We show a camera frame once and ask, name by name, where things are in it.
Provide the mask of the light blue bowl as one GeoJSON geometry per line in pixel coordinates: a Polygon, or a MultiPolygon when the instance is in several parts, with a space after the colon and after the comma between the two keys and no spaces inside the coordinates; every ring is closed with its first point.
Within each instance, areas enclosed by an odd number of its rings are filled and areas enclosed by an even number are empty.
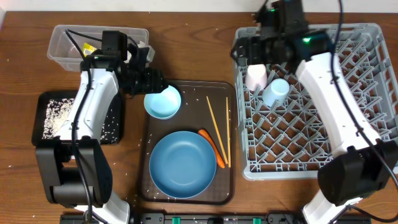
{"type": "Polygon", "coordinates": [[[182,97],[180,92],[169,85],[161,93],[146,94],[144,97],[144,108],[153,118],[169,119],[180,109],[182,97]]]}

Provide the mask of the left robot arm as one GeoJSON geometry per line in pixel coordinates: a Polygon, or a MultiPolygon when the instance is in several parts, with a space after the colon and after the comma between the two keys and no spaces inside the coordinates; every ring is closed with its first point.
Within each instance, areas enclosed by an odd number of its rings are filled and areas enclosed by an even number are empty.
{"type": "Polygon", "coordinates": [[[119,93],[160,93],[163,73],[150,68],[155,51],[118,30],[105,30],[101,47],[78,48],[80,87],[70,113],[52,139],[38,142],[35,155],[50,203],[83,212],[82,223],[129,223],[131,209],[113,191],[113,175],[100,146],[106,115],[119,93]]]}

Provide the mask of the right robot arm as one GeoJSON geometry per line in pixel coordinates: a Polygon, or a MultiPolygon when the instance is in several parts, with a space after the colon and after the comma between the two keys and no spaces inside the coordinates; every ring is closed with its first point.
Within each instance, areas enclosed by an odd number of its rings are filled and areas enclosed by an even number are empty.
{"type": "Polygon", "coordinates": [[[332,160],[318,170],[319,191],[302,209],[304,223],[334,223],[357,203],[396,181],[397,143],[383,141],[356,104],[335,53],[338,41],[312,31],[300,1],[265,2],[260,34],[238,38],[233,60],[249,66],[287,63],[326,128],[332,160]]]}

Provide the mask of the white rice pile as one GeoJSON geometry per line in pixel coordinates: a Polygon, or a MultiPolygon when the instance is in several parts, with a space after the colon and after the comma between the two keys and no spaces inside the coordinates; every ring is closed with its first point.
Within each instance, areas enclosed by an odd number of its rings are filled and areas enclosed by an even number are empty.
{"type": "MultiPolygon", "coordinates": [[[[42,122],[44,129],[39,134],[39,139],[51,139],[66,121],[71,111],[73,98],[50,99],[45,110],[45,119],[42,122]]],[[[117,144],[122,136],[121,131],[121,100],[117,97],[113,99],[110,109],[107,112],[104,124],[101,128],[101,144],[117,144]]]]}

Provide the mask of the light blue cup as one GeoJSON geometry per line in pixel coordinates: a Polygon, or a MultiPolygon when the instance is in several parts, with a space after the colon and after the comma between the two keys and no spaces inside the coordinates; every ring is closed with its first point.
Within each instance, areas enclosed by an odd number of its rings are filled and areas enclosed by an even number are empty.
{"type": "Polygon", "coordinates": [[[287,98],[289,90],[290,85],[286,80],[282,78],[273,80],[262,93],[264,104],[269,108],[273,105],[281,106],[287,98]]]}

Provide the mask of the pink cup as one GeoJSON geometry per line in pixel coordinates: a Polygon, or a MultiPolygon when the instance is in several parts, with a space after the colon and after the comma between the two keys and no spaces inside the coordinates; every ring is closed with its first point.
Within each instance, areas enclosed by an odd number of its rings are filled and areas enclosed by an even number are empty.
{"type": "Polygon", "coordinates": [[[264,64],[249,65],[246,71],[245,85],[250,91],[257,88],[265,89],[267,85],[267,70],[264,64]]]}

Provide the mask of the yellow green snack wrapper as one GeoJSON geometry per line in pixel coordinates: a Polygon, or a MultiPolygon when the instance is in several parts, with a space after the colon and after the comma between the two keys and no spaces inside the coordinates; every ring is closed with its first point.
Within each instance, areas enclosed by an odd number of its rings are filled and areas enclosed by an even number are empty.
{"type": "Polygon", "coordinates": [[[83,44],[83,55],[87,56],[87,55],[91,55],[94,51],[96,51],[97,48],[90,45],[89,43],[84,43],[83,44]]]}

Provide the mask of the dark blue plate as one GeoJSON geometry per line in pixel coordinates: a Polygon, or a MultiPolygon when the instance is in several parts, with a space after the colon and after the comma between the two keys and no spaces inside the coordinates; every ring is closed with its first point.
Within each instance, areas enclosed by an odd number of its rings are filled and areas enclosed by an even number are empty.
{"type": "Polygon", "coordinates": [[[150,155],[149,172],[154,185],[177,199],[204,192],[217,170],[215,153],[206,139],[191,131],[164,136],[150,155]]]}

